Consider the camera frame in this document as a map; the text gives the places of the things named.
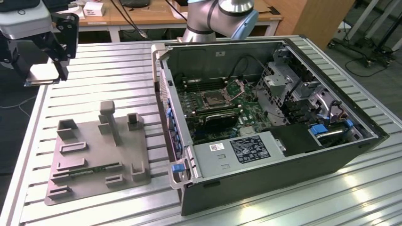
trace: slotted aluminum surface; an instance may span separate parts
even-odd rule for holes
[[[68,82],[40,89],[0,225],[401,224],[401,120],[309,40],[287,37],[390,134],[374,151],[331,175],[182,217],[167,176],[168,156],[152,91],[150,47],[155,42],[80,45]],[[152,182],[46,206],[58,121],[92,120],[102,100],[115,101],[116,117],[132,112],[144,117]]]

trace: white box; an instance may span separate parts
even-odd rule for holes
[[[342,21],[342,23],[339,24],[338,30],[334,34],[334,38],[343,40],[350,29],[351,29],[351,26]]]
[[[103,16],[106,13],[104,4],[100,2],[87,2],[84,6],[86,16]]]

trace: black cable on floor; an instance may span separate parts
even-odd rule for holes
[[[347,69],[349,72],[353,73],[355,76],[362,77],[362,78],[369,78],[369,77],[377,75],[379,72],[382,72],[382,71],[385,71],[385,70],[387,69],[387,67],[386,67],[386,68],[378,70],[377,72],[374,72],[374,73],[370,74],[370,75],[361,75],[361,74],[354,73],[354,72],[347,68],[347,65],[349,65],[353,61],[362,60],[362,59],[365,59],[365,58],[363,58],[363,57],[357,58],[357,59],[354,59],[354,60],[347,61],[346,64],[345,64],[346,69]]]
[[[168,0],[164,0],[164,1],[170,5],[170,7],[176,11],[176,13],[180,15],[180,17],[187,21],[186,16],[183,16],[183,14],[178,11],[178,9],[174,7],[174,5],[170,3],[170,1]]]

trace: cable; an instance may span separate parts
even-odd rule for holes
[[[36,98],[36,96],[32,96],[31,98],[25,99],[23,102],[20,102],[17,105],[13,106],[0,106],[0,109],[11,109],[15,107],[19,107],[20,111],[28,116],[31,117],[31,115],[24,111],[24,109],[21,108],[21,105],[25,104],[29,100],[32,100],[33,98]]]
[[[234,71],[235,71],[235,69],[236,69],[236,67],[238,67],[238,65],[239,65],[239,63],[240,63],[240,61],[242,61],[243,59],[247,59],[246,57],[250,57],[251,59],[254,59],[254,60],[259,63],[259,65],[262,66],[263,70],[269,73],[269,69],[267,69],[267,67],[265,66],[263,62],[262,62],[259,59],[257,59],[255,56],[253,56],[253,55],[250,55],[250,54],[245,54],[245,55],[242,55],[242,56],[238,58],[238,61],[236,61],[236,63],[234,64],[231,73],[230,73],[228,76],[227,76],[227,80],[232,77]],[[247,65],[246,65],[246,68],[245,68],[245,70],[243,70],[242,73],[245,73],[245,71],[247,70],[247,67],[249,67],[249,61],[247,61]]]
[[[354,60],[350,60],[350,61],[347,61],[346,64],[345,64],[346,69],[347,69],[349,72],[353,73],[355,76],[362,77],[362,78],[369,78],[369,77],[374,76],[375,74],[378,74],[379,72],[382,72],[382,71],[385,71],[385,70],[387,69],[387,67],[386,67],[386,68],[378,70],[377,72],[374,72],[374,73],[370,74],[370,75],[359,75],[359,74],[354,73],[354,72],[347,68],[347,65],[349,65],[353,61],[357,61],[357,60],[361,60],[361,59],[363,59],[363,57],[362,57],[362,58],[357,58],[357,59],[354,59]]]
[[[21,108],[21,106],[19,106],[19,109],[21,110],[21,112],[24,112],[24,114],[28,116],[28,118],[31,118],[31,115],[24,111],[24,109]]]
[[[27,103],[29,100],[32,100],[33,98],[36,98],[36,96],[32,96],[31,98],[25,99],[23,102],[20,102],[17,105],[13,106],[0,106],[1,109],[9,109],[9,108],[15,108],[21,106],[24,103]]]
[[[174,7],[174,5],[170,3],[170,1],[168,0],[164,0],[164,1],[170,5],[170,7],[176,11],[176,13],[180,15],[180,17],[187,21],[186,16],[183,16],[183,14],[178,11],[178,9]]]
[[[287,93],[287,95],[285,96],[283,98],[283,103],[282,103],[282,106],[285,105],[285,102],[287,101],[287,99],[290,98],[291,94],[294,93],[297,87],[301,85],[303,79],[301,78],[298,81],[297,81],[297,84],[295,86],[291,88],[290,92]]]
[[[132,26],[132,28],[138,31],[139,35],[140,35],[142,37],[144,37],[146,39],[150,39],[148,36],[147,36],[147,34],[138,28],[136,24],[135,24],[134,22],[131,23],[131,22],[128,21],[128,19],[126,18],[123,12],[120,11],[118,5],[115,4],[114,0],[111,0],[111,2],[112,2],[112,4],[114,4],[116,10],[119,11],[119,13],[120,13],[123,19],[124,19],[126,22]]]
[[[127,13],[127,10],[126,10],[126,7],[124,7],[124,5],[123,5],[123,3],[122,3],[122,0],[119,0],[119,3],[120,3],[120,6],[122,6],[122,8],[123,8],[123,10],[124,10],[124,12],[126,12],[126,15],[127,15],[127,17],[128,17],[128,19],[130,19],[132,25],[138,28],[136,24],[134,23],[134,21],[132,21],[132,19],[131,19],[130,14]],[[139,30],[140,36],[143,36],[143,38],[146,38],[146,39],[150,39],[148,34],[147,34],[148,32],[144,32],[144,31],[140,30],[139,28],[138,28],[138,30]]]
[[[390,0],[389,4],[386,5],[386,7],[383,8],[383,10],[386,10],[386,8],[390,6],[390,3],[393,2],[394,0]],[[365,36],[366,36],[366,32],[370,30],[374,22],[378,20],[378,18],[382,16],[382,14],[378,15],[378,17],[375,17],[375,19],[371,21],[370,23],[370,26],[367,27],[367,29],[365,30]]]

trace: black cable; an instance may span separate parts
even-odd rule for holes
[[[245,54],[245,55],[242,55],[242,56],[238,58],[238,61],[236,61],[236,63],[234,64],[231,73],[230,73],[228,76],[227,76],[227,80],[232,77],[234,71],[235,71],[235,69],[236,69],[236,67],[238,67],[238,65],[239,65],[239,63],[240,63],[240,61],[242,61],[243,59],[247,59],[247,57],[250,57],[251,59],[254,59],[254,60],[259,63],[259,65],[262,66],[263,70],[265,70],[266,72],[269,72],[269,69],[267,69],[267,67],[265,66],[263,62],[262,62],[259,59],[257,59],[255,56],[253,56],[253,55],[250,55],[250,54]],[[247,67],[249,67],[249,60],[247,60],[246,68],[245,68],[245,70],[243,70],[242,73],[245,73],[245,71],[247,70]]]
[[[297,84],[295,86],[291,88],[290,92],[287,93],[287,95],[285,96],[283,98],[283,103],[282,103],[282,106],[285,105],[285,102],[287,101],[287,99],[290,98],[291,94],[294,93],[297,87],[301,85],[303,79],[301,78],[298,81],[297,81]]]
[[[123,10],[126,11],[124,6],[123,6],[120,0],[118,0],[118,1],[119,1],[120,5],[122,5],[122,7],[123,7]],[[111,0],[111,2],[112,2],[112,4],[114,4],[116,10],[119,11],[119,13],[120,13],[123,19],[126,20],[126,22],[127,22],[127,23],[132,26],[132,28],[138,31],[139,35],[140,35],[142,37],[144,37],[146,39],[148,39],[147,34],[138,28],[136,24],[135,24],[135,23],[131,23],[131,22],[128,21],[128,19],[126,18],[124,14],[123,14],[123,12],[120,11],[120,9],[119,9],[118,5],[115,4],[114,0]]]
[[[232,77],[234,71],[235,71],[235,69],[236,69],[236,67],[238,67],[238,65],[239,65],[239,63],[240,63],[240,61],[242,61],[243,59],[247,59],[246,56],[239,57],[236,63],[234,64],[231,73],[230,73],[228,76],[227,76],[227,80]]]
[[[354,60],[347,61],[346,64],[345,64],[346,69],[347,69],[349,72],[353,73],[355,76],[362,77],[362,78],[369,78],[369,77],[374,76],[375,74],[378,74],[379,72],[382,72],[382,71],[385,71],[385,70],[387,69],[387,67],[386,67],[386,68],[378,70],[377,72],[374,72],[374,73],[370,74],[370,75],[359,75],[359,74],[354,73],[354,72],[347,68],[347,65],[349,65],[353,61],[362,60],[362,59],[363,59],[363,57],[362,57],[362,58],[357,58],[357,59],[354,59]]]
[[[337,100],[333,100],[331,103],[329,104],[329,113],[327,113],[327,118],[331,116],[331,111],[333,111],[333,106],[337,103]]]
[[[174,7],[174,5],[170,3],[168,0],[164,0],[166,3],[170,5],[170,7],[176,11],[176,13],[180,15],[180,17],[187,21],[187,18],[183,16],[183,14],[176,10],[176,8]]]
[[[386,7],[383,8],[383,10],[386,10],[386,8],[390,6],[390,3],[393,2],[394,0],[390,0],[389,4],[386,5]],[[370,23],[370,26],[367,27],[367,29],[365,30],[365,36],[366,36],[366,32],[370,30],[374,22],[378,20],[378,18],[382,16],[382,14],[378,15],[378,17],[375,17],[375,19],[371,21]]]

